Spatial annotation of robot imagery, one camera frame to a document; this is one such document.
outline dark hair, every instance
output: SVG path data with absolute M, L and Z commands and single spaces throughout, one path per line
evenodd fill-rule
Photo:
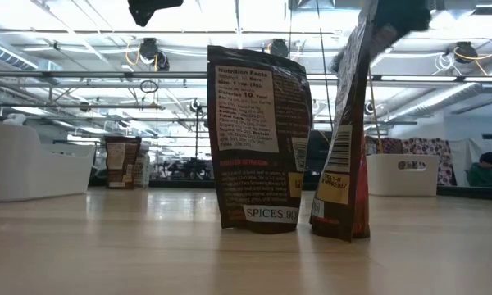
M 479 162 L 492 164 L 492 152 L 486 152 L 482 154 L 481 157 L 479 158 Z

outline person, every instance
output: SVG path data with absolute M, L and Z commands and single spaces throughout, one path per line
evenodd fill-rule
M 479 163 L 472 164 L 467 180 L 472 187 L 492 188 L 492 152 L 482 154 Z

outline white plastic container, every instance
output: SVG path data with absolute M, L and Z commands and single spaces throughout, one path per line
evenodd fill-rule
M 399 169 L 400 162 L 423 162 L 424 169 Z M 376 196 L 435 197 L 439 156 L 379 154 L 367 156 L 368 190 Z
M 0 202 L 85 193 L 93 157 L 94 146 L 42 145 L 36 130 L 0 124 Z

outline barcode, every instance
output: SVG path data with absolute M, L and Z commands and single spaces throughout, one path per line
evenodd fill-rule
M 297 172 L 303 172 L 306 166 L 308 138 L 292 138 L 292 145 L 294 146 L 295 167 Z
M 350 143 L 352 142 L 352 126 L 340 125 L 335 136 L 334 147 L 331 149 L 326 169 L 332 172 L 350 172 Z

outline table surface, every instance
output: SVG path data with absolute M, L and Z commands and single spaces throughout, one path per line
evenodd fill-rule
M 371 197 L 371 238 L 220 227 L 213 190 L 0 204 L 1 294 L 492 294 L 492 201 Z

